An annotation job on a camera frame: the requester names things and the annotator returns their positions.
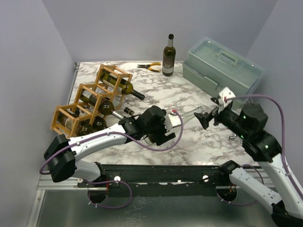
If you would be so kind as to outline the clear square liquor bottle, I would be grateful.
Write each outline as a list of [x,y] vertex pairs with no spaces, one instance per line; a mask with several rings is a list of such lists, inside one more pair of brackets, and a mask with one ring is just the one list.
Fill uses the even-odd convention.
[[130,116],[134,115],[134,111],[126,104],[125,99],[122,98],[122,95],[115,96],[112,103],[114,104],[116,110],[123,111]]

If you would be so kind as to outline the dark green wine bottle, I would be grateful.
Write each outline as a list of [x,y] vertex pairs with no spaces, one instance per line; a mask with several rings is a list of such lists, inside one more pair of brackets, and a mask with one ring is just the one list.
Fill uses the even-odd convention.
[[[75,114],[78,116],[87,115],[87,113],[79,108],[76,109]],[[100,116],[96,116],[92,124],[93,132],[101,131],[108,128],[106,121]]]
[[109,73],[107,71],[102,72],[100,76],[100,81],[107,84],[109,87],[114,88],[116,84],[118,84],[117,90],[123,95],[133,95],[140,100],[145,99],[145,95],[139,93],[134,90],[134,87],[131,82],[121,78],[120,82],[117,82],[117,76],[113,73]]
[[[57,121],[65,126],[67,129],[72,130],[73,120],[64,115],[63,113],[58,113]],[[86,121],[80,121],[76,127],[76,136],[85,136],[93,132],[93,127]]]

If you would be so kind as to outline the wooden wine rack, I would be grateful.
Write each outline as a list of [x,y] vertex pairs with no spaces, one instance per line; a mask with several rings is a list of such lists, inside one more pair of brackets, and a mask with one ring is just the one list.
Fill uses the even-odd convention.
[[116,65],[101,64],[94,83],[79,85],[72,104],[57,106],[50,129],[69,137],[84,136],[107,127],[125,95],[133,92],[132,74]]

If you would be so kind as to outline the clear glass bottle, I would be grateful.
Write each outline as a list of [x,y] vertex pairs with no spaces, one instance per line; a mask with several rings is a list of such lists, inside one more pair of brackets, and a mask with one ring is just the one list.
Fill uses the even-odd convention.
[[[194,119],[195,116],[194,116],[194,113],[203,113],[204,109],[202,106],[198,106],[197,108],[189,111],[189,112],[186,112],[186,113],[183,113],[181,114],[181,118],[182,118],[182,121],[183,121],[183,126],[185,126],[185,124]],[[180,131],[181,129],[181,126],[178,126],[174,129],[172,129],[171,131],[174,132],[174,133],[177,133],[178,131]],[[155,144],[154,142],[154,136],[152,135],[148,135],[147,137],[144,138],[144,141],[148,144],[148,145],[151,145],[151,144]]]

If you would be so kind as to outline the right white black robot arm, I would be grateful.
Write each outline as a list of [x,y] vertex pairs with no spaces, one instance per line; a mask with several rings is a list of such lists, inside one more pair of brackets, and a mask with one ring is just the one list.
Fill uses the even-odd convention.
[[223,124],[242,139],[242,147],[266,172],[275,190],[267,188],[249,176],[244,168],[234,161],[219,166],[218,181],[223,185],[230,183],[239,186],[270,213],[279,227],[301,227],[303,225],[303,200],[293,186],[288,165],[282,161],[282,147],[277,139],[266,132],[264,127],[268,116],[261,105],[245,104],[240,114],[227,106],[223,111],[216,107],[210,113],[195,113],[202,127],[207,129],[209,122]]

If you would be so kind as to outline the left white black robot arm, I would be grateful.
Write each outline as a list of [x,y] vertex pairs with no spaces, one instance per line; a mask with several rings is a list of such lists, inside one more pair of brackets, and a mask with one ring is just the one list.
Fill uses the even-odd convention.
[[153,143],[160,146],[175,138],[171,130],[181,124],[175,112],[167,113],[153,105],[143,114],[123,117],[120,121],[104,130],[95,133],[66,138],[57,135],[44,153],[48,171],[40,170],[42,175],[50,175],[55,183],[77,177],[99,187],[105,181],[101,164],[83,161],[97,151],[131,141],[139,142],[145,136],[151,136]]

